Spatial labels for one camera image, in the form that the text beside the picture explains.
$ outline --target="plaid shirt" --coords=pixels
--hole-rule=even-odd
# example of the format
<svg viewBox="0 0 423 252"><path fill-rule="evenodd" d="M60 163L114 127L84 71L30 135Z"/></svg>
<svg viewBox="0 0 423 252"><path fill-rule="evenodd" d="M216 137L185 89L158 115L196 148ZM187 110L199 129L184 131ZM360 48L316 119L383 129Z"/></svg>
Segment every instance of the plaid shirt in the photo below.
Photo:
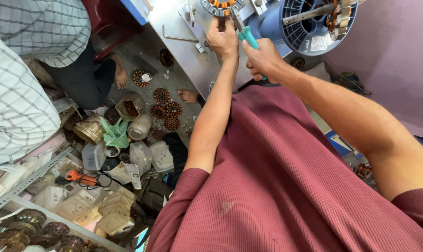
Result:
<svg viewBox="0 0 423 252"><path fill-rule="evenodd" d="M80 0L0 0L0 164L23 157L60 126L20 57L67 66L84 51L90 30Z"/></svg>

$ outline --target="brass container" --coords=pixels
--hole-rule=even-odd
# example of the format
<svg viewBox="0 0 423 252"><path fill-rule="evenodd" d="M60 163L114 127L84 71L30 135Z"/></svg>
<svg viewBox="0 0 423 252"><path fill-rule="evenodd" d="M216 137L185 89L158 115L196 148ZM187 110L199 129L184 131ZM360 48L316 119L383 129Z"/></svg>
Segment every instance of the brass container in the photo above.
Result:
<svg viewBox="0 0 423 252"><path fill-rule="evenodd" d="M73 128L73 132L89 144L97 145L103 139L102 135L106 133L101 124L101 118L104 117L94 112L84 121L77 123Z"/></svg>

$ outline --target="green plastic bag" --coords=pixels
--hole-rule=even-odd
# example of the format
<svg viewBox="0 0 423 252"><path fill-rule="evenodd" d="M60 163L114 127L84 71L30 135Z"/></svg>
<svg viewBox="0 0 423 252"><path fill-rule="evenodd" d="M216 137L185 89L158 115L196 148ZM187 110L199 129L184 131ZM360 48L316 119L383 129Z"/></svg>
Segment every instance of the green plastic bag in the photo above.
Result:
<svg viewBox="0 0 423 252"><path fill-rule="evenodd" d="M121 118L113 126L109 126L104 118L101 118L101 124L106 130L103 135L106 146L114 146L125 149L129 146L127 137L127 126L129 121L125 121L120 125Z"/></svg>

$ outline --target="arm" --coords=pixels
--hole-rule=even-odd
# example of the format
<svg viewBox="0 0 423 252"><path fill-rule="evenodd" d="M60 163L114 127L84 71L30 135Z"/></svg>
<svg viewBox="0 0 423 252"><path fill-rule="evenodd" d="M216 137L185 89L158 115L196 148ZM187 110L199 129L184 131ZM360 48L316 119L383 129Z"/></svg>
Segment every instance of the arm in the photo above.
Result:
<svg viewBox="0 0 423 252"><path fill-rule="evenodd" d="M225 19L225 31L218 28L219 19L213 17L207 41L222 59L222 69L197 117L188 148L185 169L200 168L211 173L214 168L216 148L224 135L230 115L233 84L238 69L238 38L233 21Z"/></svg>
<svg viewBox="0 0 423 252"><path fill-rule="evenodd" d="M382 196L423 188L423 146L386 109L338 85L299 72L285 63L265 38L255 50L243 41L255 80L264 73L311 106L330 127L369 159Z"/></svg>
<svg viewBox="0 0 423 252"><path fill-rule="evenodd" d="M31 70L0 40L0 164L54 134L59 115Z"/></svg>

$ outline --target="hand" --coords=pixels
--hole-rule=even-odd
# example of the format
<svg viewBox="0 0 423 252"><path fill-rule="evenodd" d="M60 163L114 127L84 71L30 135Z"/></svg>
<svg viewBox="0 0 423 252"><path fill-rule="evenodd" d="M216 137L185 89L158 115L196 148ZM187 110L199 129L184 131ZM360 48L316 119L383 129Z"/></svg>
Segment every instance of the hand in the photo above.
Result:
<svg viewBox="0 0 423 252"><path fill-rule="evenodd" d="M238 60L238 37L230 17L218 18L213 16L211 18L207 42L213 47L213 50L221 58L223 63L229 59Z"/></svg>
<svg viewBox="0 0 423 252"><path fill-rule="evenodd" d="M258 50L253 49L247 39L242 41L242 47L249 59L246 67L254 76L255 81L263 78L260 73L265 74L271 83L278 83L275 80L275 73L281 67L290 67L280 56L274 44L268 38L257 39Z"/></svg>

